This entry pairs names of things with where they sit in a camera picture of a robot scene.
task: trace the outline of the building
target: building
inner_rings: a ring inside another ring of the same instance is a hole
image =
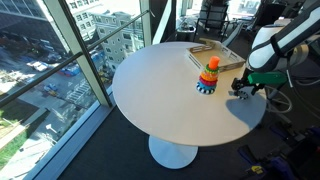
[[[85,12],[99,0],[66,0],[85,41],[95,34],[93,20]],[[0,37],[22,41],[59,53],[70,51],[43,0],[0,1]]]
[[[111,12],[105,6],[98,6],[90,10],[96,25],[99,39],[110,34],[117,28],[126,24],[133,17],[130,12]],[[142,22],[140,19],[114,34],[101,44],[105,60],[115,71],[118,65],[131,53],[144,47]]]

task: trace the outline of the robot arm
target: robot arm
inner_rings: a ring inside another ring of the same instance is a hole
[[[316,1],[312,6],[306,9],[302,14],[296,17],[285,27],[266,26],[259,30],[253,48],[247,58],[247,68],[241,79],[235,78],[231,87],[234,90],[233,95],[241,97],[241,88],[253,86],[251,94],[264,88],[269,83],[270,72],[283,69],[287,65],[287,57],[292,55],[290,64],[301,63],[305,58],[301,54],[307,50],[301,45],[306,39],[316,34],[320,30],[320,1]],[[248,76],[260,74],[264,82],[250,82]]]
[[[316,1],[270,39],[253,47],[248,56],[250,69],[263,73],[276,70],[280,58],[319,30],[320,1]]]

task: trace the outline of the yellow ring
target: yellow ring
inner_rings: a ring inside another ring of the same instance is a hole
[[[209,74],[203,71],[200,76],[206,81],[216,81],[218,79],[218,74]]]

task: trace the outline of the table base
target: table base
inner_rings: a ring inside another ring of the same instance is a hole
[[[149,137],[149,149],[153,158],[169,169],[180,169],[189,165],[197,155],[197,146],[187,146]]]

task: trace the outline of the white round table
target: white round table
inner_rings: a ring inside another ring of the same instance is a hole
[[[183,168],[195,158],[198,146],[236,140],[262,119],[265,92],[246,100],[230,96],[235,77],[244,68],[220,73],[216,91],[196,90],[199,73],[189,62],[186,48],[196,43],[170,42],[145,47],[124,60],[116,70],[112,89],[123,115],[150,135],[154,159],[170,168]]]

